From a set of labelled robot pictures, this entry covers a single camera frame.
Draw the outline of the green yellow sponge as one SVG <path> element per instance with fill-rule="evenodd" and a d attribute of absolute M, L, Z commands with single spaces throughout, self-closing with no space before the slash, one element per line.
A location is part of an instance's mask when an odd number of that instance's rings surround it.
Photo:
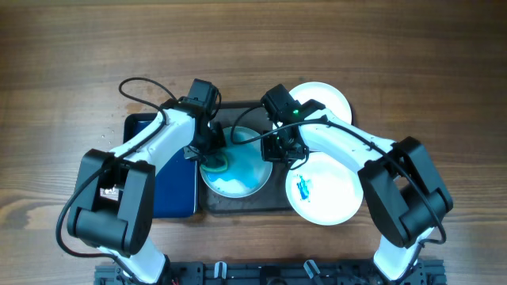
<path fill-rule="evenodd" d="M 200 168 L 208 173 L 222 173 L 228 170 L 229 161 L 225 153 L 217 152 L 204 156 Z"/>

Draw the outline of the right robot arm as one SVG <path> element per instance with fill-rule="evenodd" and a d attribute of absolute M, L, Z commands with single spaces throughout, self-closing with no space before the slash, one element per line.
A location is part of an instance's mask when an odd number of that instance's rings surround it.
<path fill-rule="evenodd" d="M 362 131 L 312 97 L 299 102 L 281 84 L 261 98 L 277 125 L 261 135 L 265 160 L 291 159 L 296 147 L 324 153 L 356 174 L 372 220 L 382 235 L 373 263 L 384 277 L 402 282 L 433 230 L 442 245 L 442 225 L 453 200 L 428 151 L 408 136 L 396 142 Z"/>

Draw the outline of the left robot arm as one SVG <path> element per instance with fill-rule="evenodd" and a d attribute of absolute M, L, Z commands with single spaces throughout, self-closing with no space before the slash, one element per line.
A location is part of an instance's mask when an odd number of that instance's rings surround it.
<path fill-rule="evenodd" d="M 188 95 L 171 96 L 156 106 L 154 120 L 140 133 L 108 152 L 92 149 L 82 158 L 75 190 L 57 220 L 55 237 L 69 255 L 66 229 L 73 238 L 110 258 L 120 279 L 134 284 L 173 283 L 170 260 L 149 238 L 158 172 L 179 151 L 191 161 L 209 162 L 225 145 L 214 122 L 222 96 L 210 82 L 196 79 Z"/>

